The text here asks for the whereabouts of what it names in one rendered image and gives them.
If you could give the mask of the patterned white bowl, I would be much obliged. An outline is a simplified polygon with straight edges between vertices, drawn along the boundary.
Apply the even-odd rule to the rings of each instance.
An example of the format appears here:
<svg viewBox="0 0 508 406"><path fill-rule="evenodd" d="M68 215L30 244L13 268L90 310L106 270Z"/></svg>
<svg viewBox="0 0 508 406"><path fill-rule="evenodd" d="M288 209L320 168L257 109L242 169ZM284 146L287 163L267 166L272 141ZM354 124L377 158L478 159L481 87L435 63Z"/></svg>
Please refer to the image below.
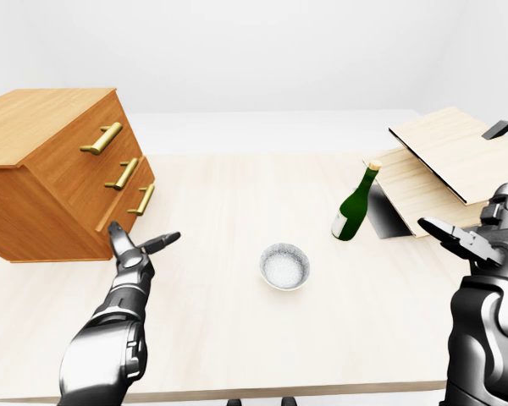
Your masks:
<svg viewBox="0 0 508 406"><path fill-rule="evenodd" d="M293 244L278 243L267 247L260 257L262 278L272 288L293 291L302 287L310 276L310 262Z"/></svg>

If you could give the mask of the wooden cabinet with drawers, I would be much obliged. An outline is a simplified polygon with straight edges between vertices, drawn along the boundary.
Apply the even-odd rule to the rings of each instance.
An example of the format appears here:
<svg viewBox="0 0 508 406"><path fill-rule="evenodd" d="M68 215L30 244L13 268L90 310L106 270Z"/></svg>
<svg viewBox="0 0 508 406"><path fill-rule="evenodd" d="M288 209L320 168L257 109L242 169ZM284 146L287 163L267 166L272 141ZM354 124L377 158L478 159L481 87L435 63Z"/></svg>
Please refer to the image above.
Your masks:
<svg viewBox="0 0 508 406"><path fill-rule="evenodd" d="M25 161L113 88L20 89L0 96L0 257L96 261L103 242Z"/></svg>

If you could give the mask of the medium wooden drawer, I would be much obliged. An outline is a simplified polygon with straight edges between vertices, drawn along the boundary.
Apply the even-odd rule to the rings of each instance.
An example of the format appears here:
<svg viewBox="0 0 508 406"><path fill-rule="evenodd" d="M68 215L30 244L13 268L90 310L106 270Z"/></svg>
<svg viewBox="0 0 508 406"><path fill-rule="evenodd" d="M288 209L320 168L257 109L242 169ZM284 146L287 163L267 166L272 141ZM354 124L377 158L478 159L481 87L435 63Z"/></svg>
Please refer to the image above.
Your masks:
<svg viewBox="0 0 508 406"><path fill-rule="evenodd" d="M60 190L66 201L89 228L96 228L105 211L114 200L114 190L104 186L115 182L124 167L119 164L132 158L141 159L141 149L126 123L111 143L99 155L76 150L75 159L60 181Z"/></svg>

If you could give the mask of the small wooden drawer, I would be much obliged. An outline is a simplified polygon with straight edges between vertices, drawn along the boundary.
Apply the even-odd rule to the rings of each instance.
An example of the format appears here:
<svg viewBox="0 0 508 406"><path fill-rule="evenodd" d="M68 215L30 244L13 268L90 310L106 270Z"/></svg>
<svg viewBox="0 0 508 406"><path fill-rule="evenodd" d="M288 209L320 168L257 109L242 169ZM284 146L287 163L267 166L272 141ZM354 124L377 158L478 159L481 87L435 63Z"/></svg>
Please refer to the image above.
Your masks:
<svg viewBox="0 0 508 406"><path fill-rule="evenodd" d="M148 160L144 156L139 160L133 175L130 177L125 187L121 191L113 191L115 194L114 200L105 211L96 227L97 236L100 237L103 242L102 252L98 255L97 259L108 260L113 256L108 233L110 222L117 222L126 232L129 232L136 218L140 216L128 213L127 210L135 209L141 202L144 193L140 192L138 189L153 184L154 180L154 174Z"/></svg>

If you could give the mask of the pale wooden box lid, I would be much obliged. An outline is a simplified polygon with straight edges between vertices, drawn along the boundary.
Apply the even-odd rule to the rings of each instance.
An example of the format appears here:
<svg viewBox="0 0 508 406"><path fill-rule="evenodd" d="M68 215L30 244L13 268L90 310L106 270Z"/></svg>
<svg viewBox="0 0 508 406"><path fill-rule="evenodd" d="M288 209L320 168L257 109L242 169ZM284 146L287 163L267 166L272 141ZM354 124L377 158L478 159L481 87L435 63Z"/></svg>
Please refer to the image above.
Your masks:
<svg viewBox="0 0 508 406"><path fill-rule="evenodd" d="M489 126L446 107L389 128L466 205L488 200L508 182L508 135L486 140Z"/></svg>

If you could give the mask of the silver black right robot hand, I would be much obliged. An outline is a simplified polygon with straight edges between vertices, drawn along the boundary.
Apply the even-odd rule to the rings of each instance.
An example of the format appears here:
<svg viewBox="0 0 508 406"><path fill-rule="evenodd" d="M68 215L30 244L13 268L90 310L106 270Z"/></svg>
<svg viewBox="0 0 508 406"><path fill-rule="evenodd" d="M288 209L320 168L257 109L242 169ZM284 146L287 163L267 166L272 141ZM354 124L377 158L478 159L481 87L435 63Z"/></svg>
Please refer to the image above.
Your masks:
<svg viewBox="0 0 508 406"><path fill-rule="evenodd" d="M481 211L480 222L467 231L434 217L418 220L442 247L470 261L472 274L508 278L508 183L494 192Z"/></svg>

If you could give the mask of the green glass bottle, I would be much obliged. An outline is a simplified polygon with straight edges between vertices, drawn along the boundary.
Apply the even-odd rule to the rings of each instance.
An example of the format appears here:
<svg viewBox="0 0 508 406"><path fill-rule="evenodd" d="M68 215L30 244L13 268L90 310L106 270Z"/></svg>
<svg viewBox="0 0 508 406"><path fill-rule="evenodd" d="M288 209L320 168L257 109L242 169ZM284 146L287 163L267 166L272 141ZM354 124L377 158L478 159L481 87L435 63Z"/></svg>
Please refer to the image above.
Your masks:
<svg viewBox="0 0 508 406"><path fill-rule="evenodd" d="M358 187L340 205L331 225L331 233L341 241L351 240L361 226L368 207L368 193L382 162L371 160Z"/></svg>

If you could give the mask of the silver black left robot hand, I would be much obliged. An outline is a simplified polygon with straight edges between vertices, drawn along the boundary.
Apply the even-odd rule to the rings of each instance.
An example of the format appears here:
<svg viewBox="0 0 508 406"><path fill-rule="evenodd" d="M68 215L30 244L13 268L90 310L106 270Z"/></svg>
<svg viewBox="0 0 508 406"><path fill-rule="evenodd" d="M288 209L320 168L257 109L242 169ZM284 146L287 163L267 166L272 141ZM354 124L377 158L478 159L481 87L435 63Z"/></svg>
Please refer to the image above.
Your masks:
<svg viewBox="0 0 508 406"><path fill-rule="evenodd" d="M151 281L155 271L149 255L163 250L181 236L180 232L167 233L135 245L129 234L115 221L108 226L108 233L117 267L114 288L123 284L141 285Z"/></svg>

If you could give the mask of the pale wooden box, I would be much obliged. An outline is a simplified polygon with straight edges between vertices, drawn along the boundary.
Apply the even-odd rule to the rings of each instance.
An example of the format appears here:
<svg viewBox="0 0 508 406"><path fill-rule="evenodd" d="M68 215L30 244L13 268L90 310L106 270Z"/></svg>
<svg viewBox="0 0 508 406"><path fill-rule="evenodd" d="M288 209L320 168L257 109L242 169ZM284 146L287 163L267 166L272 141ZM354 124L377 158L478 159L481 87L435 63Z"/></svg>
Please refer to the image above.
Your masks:
<svg viewBox="0 0 508 406"><path fill-rule="evenodd" d="M406 148L369 152L362 160L382 163L376 181L415 237L428 234L417 223L421 217L435 217L460 228L480 223L487 203L465 205Z"/></svg>

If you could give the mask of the large wooden drawer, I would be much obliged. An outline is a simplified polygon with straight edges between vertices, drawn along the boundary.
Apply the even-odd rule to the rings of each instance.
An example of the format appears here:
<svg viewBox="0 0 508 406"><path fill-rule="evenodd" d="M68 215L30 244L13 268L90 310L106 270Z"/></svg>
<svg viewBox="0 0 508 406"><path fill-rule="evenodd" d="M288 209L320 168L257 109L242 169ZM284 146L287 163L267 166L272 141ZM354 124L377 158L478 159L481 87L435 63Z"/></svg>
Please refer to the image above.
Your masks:
<svg viewBox="0 0 508 406"><path fill-rule="evenodd" d="M82 145L92 145L103 133L100 128L115 122L129 125L116 92L111 91L30 154L25 163L67 202L59 184L75 159L76 150Z"/></svg>

